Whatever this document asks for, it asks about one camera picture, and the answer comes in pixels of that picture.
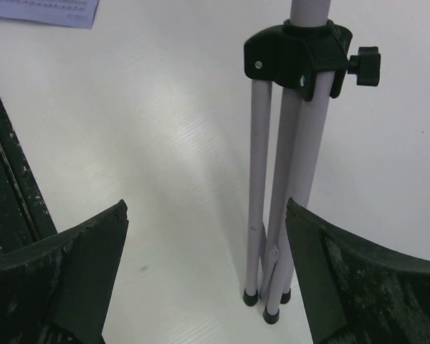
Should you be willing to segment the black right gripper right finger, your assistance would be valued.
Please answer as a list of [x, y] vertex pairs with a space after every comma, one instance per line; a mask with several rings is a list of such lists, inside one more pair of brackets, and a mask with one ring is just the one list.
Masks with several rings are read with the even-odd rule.
[[314, 343], [430, 343], [430, 261], [287, 203], [286, 230]]

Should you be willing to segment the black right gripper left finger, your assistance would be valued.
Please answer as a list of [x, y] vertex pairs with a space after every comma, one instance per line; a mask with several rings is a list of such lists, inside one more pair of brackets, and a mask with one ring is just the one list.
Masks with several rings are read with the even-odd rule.
[[0, 343], [104, 343], [128, 231], [124, 201], [0, 256]]

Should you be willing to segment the lilac perforated music stand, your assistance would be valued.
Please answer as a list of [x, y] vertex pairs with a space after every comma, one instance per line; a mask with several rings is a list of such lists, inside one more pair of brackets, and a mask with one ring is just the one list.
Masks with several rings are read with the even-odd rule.
[[244, 44], [244, 72], [252, 82], [247, 274], [244, 303], [265, 303], [274, 324], [291, 297], [295, 270], [285, 228], [286, 205], [307, 206], [330, 100], [346, 75], [360, 86], [380, 81], [381, 54], [361, 47], [328, 17], [329, 1], [293, 1], [282, 24]]

